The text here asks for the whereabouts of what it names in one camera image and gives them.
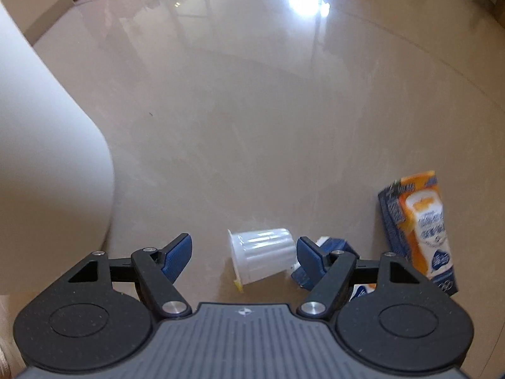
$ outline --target tile floor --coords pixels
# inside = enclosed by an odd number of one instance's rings
[[[236,292],[228,228],[374,258],[377,191],[434,169],[478,377],[505,319],[505,30],[464,0],[322,1],[80,0],[37,42],[112,150],[109,252],[188,232],[192,305],[296,304],[284,275]]]

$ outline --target round black disc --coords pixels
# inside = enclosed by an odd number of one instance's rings
[[[336,331],[358,358],[405,373],[458,366],[473,339],[468,314],[428,280],[378,284],[340,310]]]
[[[14,325],[29,365],[56,372],[103,368],[131,355],[151,332],[148,310],[123,293],[81,286],[74,295],[45,293],[21,311]]]

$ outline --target orange and blue carton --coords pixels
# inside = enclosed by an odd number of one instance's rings
[[[401,178],[379,192],[390,249],[447,294],[458,291],[434,171]]]

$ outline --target screw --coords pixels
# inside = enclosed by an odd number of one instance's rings
[[[324,306],[321,302],[305,302],[300,306],[302,312],[307,315],[319,315],[326,310],[326,306]]]
[[[181,301],[170,301],[165,302],[161,307],[164,312],[170,313],[172,315],[179,315],[188,309],[188,305]]]

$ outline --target white plastic cup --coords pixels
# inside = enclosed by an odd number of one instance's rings
[[[243,285],[289,269],[296,262],[296,245],[287,229],[228,230],[228,234],[239,291]]]

